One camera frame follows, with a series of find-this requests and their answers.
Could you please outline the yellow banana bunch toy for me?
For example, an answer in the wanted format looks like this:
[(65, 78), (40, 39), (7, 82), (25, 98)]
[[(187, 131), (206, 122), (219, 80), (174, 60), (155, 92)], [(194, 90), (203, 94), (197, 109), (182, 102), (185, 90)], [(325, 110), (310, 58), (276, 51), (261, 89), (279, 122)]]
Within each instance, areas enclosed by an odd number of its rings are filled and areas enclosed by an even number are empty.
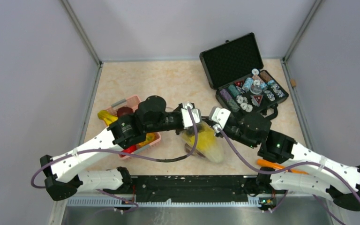
[(111, 115), (107, 110), (99, 111), (97, 117), (102, 120), (106, 126), (109, 126), (118, 120), (117, 116)]

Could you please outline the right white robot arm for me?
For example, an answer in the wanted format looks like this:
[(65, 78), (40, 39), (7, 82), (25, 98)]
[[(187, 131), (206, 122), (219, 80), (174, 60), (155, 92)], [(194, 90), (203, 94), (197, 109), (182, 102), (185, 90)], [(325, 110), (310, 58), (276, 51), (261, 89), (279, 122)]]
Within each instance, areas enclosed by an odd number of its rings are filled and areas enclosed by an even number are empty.
[(281, 169), (255, 168), (256, 187), (262, 193), (289, 190), (317, 195), (337, 206), (360, 211), (360, 165), (347, 166), (308, 149), (293, 138), (271, 130), (271, 121), (251, 112), (235, 118), (224, 108), (214, 108), (202, 120), (229, 145), (237, 141), (258, 147), (258, 156), (282, 166)]

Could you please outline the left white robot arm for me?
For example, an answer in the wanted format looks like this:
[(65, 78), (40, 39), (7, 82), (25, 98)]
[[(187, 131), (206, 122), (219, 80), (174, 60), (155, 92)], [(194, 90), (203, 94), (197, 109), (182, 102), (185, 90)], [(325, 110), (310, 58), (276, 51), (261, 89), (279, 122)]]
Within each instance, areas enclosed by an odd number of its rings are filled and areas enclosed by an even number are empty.
[(125, 167), (105, 171), (88, 171), (87, 168), (110, 154), (126, 155), (124, 150), (145, 141), (148, 133), (174, 130), (179, 134), (192, 128), (197, 134), (201, 122), (201, 111), (194, 103), (181, 103), (174, 111), (167, 112), (162, 97), (150, 96), (138, 104), (134, 113), (119, 117), (84, 144), (60, 156), (41, 157), (45, 175), (43, 188), (54, 201), (92, 190), (125, 194), (133, 186)]

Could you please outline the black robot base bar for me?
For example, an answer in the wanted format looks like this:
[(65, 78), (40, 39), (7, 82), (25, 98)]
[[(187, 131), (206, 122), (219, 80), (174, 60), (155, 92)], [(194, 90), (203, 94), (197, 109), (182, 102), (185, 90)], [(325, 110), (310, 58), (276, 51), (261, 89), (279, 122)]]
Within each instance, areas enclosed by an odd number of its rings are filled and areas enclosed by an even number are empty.
[(171, 200), (174, 203), (246, 202), (263, 191), (255, 176), (187, 175), (137, 176), (126, 190), (140, 203)]

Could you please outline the orange spiky fruit toy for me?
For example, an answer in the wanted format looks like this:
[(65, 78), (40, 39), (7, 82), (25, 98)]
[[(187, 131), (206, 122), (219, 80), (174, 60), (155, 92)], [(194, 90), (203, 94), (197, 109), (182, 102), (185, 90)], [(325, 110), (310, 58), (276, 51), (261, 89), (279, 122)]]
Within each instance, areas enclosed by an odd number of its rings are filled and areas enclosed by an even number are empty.
[(156, 135), (155, 135), (155, 133), (148, 133), (148, 134), (146, 135), (145, 141), (138, 143), (136, 146), (137, 146), (137, 148), (139, 149), (139, 148), (142, 148), (142, 147), (150, 144), (151, 142), (154, 142), (155, 140), (156, 140)]

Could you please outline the purple poker chip stack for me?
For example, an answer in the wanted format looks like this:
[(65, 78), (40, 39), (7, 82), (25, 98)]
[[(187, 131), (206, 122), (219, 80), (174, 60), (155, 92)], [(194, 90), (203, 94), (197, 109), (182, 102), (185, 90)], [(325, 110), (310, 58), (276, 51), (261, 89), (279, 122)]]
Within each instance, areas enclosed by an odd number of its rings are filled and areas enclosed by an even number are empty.
[(220, 95), (222, 96), (225, 102), (231, 102), (233, 100), (231, 94), (227, 91), (227, 89), (222, 89), (220, 91)]

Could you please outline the green poker chip stack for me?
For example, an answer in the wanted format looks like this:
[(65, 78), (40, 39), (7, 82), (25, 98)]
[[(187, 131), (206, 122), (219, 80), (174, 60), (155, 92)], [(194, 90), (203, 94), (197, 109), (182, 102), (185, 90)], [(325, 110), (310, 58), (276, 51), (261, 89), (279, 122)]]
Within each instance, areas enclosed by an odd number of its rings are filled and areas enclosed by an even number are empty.
[(237, 96), (241, 96), (241, 92), (237, 89), (237, 86), (233, 84), (229, 85), (227, 90), (234, 98), (236, 98)]

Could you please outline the light blue poker chip stack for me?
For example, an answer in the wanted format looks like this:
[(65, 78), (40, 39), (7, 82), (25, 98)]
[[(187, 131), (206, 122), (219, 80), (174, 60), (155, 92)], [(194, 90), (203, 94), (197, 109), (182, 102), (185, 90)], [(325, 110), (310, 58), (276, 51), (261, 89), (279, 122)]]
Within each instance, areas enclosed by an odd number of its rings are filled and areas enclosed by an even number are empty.
[(243, 85), (242, 85), (242, 87), (241, 87), (242, 90), (244, 90), (245, 92), (248, 92), (248, 91), (251, 89), (253, 83), (254, 83), (253, 78), (248, 77), (248, 78), (244, 81), (244, 83), (243, 83)]

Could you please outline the red apple toy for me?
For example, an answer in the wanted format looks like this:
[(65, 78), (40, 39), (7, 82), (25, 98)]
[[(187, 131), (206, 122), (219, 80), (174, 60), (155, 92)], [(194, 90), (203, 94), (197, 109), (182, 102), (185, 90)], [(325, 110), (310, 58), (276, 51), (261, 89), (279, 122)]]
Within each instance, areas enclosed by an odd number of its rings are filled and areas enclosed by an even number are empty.
[(137, 150), (137, 146), (136, 145), (133, 145), (133, 146), (130, 146), (129, 148), (127, 149), (124, 149), (122, 152), (125, 152), (125, 153), (133, 153), (134, 151)]

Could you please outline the dark red plum toy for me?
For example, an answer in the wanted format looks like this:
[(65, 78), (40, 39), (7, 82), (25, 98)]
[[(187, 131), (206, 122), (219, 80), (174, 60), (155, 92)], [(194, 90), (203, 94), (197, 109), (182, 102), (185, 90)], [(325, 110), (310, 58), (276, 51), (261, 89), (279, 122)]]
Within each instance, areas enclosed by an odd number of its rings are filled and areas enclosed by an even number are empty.
[(131, 107), (121, 107), (117, 110), (116, 115), (118, 118), (125, 116), (125, 115), (129, 115), (129, 114), (133, 114), (134, 110)]

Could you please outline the black poker chip case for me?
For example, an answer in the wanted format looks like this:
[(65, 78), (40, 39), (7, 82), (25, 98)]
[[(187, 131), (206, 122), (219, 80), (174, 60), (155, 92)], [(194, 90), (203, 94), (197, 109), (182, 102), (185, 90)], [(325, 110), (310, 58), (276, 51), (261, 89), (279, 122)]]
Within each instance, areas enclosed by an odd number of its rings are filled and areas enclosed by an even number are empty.
[[(257, 40), (252, 32), (201, 52), (199, 59), (210, 88), (216, 92), (217, 101), (237, 119), (249, 113), (260, 113), (272, 120), (278, 116), (278, 105), (289, 97), (287, 91), (263, 68)], [(253, 78), (254, 83), (245, 92), (241, 87), (248, 77)], [(232, 96), (231, 102), (225, 102), (220, 91), (232, 84), (237, 86), (241, 96)]]

